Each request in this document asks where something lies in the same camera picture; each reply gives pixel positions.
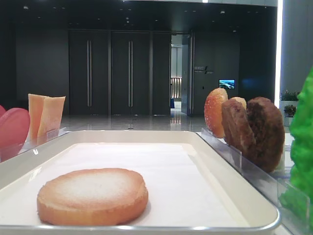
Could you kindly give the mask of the white rectangular serving tray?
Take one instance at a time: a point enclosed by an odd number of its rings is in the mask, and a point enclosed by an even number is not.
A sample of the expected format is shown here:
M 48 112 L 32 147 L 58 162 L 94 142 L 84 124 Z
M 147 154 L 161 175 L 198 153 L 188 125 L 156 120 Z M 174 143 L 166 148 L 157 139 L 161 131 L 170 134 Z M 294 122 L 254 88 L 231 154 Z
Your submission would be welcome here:
M 73 227 L 42 223 L 36 197 L 47 181 L 88 168 L 140 173 L 149 203 L 136 221 Z M 272 235 L 278 208 L 189 131 L 73 131 L 0 165 L 3 235 Z

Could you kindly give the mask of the brown meat patty far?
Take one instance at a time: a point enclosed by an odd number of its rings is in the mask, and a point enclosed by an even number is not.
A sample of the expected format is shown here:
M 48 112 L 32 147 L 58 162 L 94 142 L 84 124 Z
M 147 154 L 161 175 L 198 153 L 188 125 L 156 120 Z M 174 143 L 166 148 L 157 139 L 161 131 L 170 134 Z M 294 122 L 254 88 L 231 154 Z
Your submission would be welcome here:
M 256 141 L 243 104 L 231 98 L 222 103 L 222 125 L 227 144 L 240 150 L 251 162 L 256 160 Z

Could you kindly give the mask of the upright bread slice far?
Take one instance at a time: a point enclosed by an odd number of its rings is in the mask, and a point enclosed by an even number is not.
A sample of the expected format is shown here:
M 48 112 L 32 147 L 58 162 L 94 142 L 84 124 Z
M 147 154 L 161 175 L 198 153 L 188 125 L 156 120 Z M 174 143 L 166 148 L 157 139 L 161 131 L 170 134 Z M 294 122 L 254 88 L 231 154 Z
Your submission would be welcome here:
M 222 125 L 222 103 L 228 100 L 224 88 L 216 88 L 209 93 L 204 104 L 204 119 L 207 128 L 217 138 L 224 137 Z

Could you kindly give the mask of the red tomato slice back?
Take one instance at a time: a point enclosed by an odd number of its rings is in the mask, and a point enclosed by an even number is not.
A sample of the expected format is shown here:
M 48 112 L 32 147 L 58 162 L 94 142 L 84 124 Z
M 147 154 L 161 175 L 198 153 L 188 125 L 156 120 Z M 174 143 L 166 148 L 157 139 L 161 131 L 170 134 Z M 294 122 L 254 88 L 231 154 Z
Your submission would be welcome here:
M 0 117 L 4 115 L 5 112 L 6 112 L 6 109 L 0 105 Z

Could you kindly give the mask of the green lettuce leaf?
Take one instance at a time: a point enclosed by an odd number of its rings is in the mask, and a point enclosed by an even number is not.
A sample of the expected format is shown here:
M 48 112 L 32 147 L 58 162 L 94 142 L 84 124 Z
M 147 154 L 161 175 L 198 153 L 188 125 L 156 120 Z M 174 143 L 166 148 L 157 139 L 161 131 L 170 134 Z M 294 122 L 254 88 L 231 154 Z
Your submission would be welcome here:
M 290 134 L 291 144 L 291 187 L 280 196 L 282 206 L 308 225 L 313 231 L 313 71 L 304 82 L 297 96 L 298 105 Z

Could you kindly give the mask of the small wall display screen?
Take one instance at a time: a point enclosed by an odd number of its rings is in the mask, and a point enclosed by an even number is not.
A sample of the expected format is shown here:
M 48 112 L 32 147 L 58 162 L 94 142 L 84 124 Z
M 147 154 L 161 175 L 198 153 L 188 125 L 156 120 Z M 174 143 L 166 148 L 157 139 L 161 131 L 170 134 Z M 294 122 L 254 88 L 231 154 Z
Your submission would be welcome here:
M 235 89 L 235 80 L 233 79 L 220 79 L 219 80 L 219 88 L 223 89 Z

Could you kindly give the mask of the red tomato slice front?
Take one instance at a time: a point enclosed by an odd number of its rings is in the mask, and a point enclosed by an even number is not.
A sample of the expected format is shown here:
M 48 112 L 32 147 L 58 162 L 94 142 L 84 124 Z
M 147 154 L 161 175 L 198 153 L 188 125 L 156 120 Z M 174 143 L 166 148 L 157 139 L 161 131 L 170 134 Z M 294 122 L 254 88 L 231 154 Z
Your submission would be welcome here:
M 26 109 L 11 108 L 0 117 L 0 147 L 24 143 L 30 126 Z

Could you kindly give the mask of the brown meat patty near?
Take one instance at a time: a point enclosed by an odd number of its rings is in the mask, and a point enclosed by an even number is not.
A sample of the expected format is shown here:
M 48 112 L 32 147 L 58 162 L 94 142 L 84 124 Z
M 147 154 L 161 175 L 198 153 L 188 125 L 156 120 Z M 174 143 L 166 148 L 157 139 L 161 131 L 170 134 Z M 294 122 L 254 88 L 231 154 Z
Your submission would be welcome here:
M 278 166 L 285 142 L 285 129 L 280 110 L 264 97 L 247 103 L 247 120 L 254 143 L 246 155 L 251 162 L 269 173 Z

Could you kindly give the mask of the clear acrylic rack left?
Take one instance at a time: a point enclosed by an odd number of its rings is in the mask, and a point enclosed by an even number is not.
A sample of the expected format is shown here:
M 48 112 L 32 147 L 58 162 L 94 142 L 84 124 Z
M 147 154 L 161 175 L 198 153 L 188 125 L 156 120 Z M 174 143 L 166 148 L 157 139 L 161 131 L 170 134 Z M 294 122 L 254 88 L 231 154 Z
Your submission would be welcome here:
M 50 140 L 53 140 L 61 135 L 64 135 L 68 132 L 67 128 L 55 129 L 47 132 L 45 135 L 38 137 L 35 140 L 27 139 L 24 143 L 13 144 L 8 147 L 2 147 L 0 149 L 0 162 L 7 161 L 20 153 L 23 153 L 32 148 L 36 148 L 41 144 L 44 144 Z

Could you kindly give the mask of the potted plants on planter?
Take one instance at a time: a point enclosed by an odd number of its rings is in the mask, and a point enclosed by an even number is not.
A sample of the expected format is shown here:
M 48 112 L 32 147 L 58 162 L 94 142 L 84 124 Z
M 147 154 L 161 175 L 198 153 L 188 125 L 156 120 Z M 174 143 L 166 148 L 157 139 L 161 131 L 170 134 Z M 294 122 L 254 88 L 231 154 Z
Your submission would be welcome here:
M 279 109 L 283 116 L 283 122 L 285 127 L 289 127 L 295 115 L 298 105 L 298 95 L 300 91 L 290 92 L 284 91 L 280 95 Z

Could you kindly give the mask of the clear acrylic rack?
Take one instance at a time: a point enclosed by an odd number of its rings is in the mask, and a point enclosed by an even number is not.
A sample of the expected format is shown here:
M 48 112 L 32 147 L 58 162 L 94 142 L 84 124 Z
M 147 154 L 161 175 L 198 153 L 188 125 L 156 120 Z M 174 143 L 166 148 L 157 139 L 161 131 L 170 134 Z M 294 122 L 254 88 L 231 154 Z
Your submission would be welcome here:
M 266 173 L 244 158 L 236 148 L 223 143 L 207 129 L 201 137 L 262 195 L 278 207 L 282 225 L 293 235 L 313 233 L 313 203 L 309 196 L 290 183 L 290 167 Z
M 44 144 L 50 140 L 53 140 L 61 135 L 64 135 L 68 132 L 67 128 L 55 129 L 47 132 L 45 135 L 38 137 L 35 140 L 27 139 L 24 143 L 13 144 L 8 147 L 2 147 L 0 149 L 0 162 L 7 161 L 20 153 L 23 153 L 32 148 L 36 148 L 41 144 Z

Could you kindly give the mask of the dark double doors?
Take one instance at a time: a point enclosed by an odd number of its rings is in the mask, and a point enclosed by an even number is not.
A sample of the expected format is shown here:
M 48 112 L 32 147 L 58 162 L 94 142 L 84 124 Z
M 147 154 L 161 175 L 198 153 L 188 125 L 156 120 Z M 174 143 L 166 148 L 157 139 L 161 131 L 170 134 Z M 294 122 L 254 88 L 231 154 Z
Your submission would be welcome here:
M 70 113 L 168 115 L 170 42 L 163 32 L 70 31 Z

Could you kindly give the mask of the clear acrylic rack right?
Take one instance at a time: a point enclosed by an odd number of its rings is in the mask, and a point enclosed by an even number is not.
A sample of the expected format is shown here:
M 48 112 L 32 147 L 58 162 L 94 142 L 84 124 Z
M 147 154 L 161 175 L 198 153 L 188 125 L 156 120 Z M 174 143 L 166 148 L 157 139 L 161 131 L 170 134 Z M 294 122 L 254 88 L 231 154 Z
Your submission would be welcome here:
M 309 196 L 290 183 L 290 167 L 266 173 L 244 158 L 236 148 L 223 143 L 207 129 L 201 137 L 262 195 L 278 207 L 282 225 L 293 235 L 313 233 L 313 203 Z

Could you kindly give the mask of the round bread slice on tray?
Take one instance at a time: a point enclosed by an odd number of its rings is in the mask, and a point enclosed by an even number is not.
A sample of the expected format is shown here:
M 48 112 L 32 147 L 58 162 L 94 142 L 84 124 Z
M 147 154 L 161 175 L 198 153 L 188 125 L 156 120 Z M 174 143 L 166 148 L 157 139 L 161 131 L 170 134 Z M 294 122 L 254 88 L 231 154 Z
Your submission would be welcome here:
M 42 222 L 52 225 L 113 226 L 141 216 L 148 197 L 135 171 L 84 169 L 46 182 L 37 195 L 37 211 Z

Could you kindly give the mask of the orange cheese slice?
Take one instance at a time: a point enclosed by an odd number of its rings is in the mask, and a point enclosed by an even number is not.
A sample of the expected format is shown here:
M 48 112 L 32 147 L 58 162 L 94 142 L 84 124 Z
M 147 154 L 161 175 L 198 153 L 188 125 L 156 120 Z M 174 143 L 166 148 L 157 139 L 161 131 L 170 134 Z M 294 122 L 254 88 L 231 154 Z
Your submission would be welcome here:
M 43 111 L 37 134 L 38 138 L 47 137 L 47 134 L 55 136 L 58 135 L 63 115 L 65 99 L 65 96 L 46 96 L 44 98 Z
M 30 116 L 29 139 L 37 142 L 37 135 L 41 123 L 45 95 L 28 94 L 28 111 Z

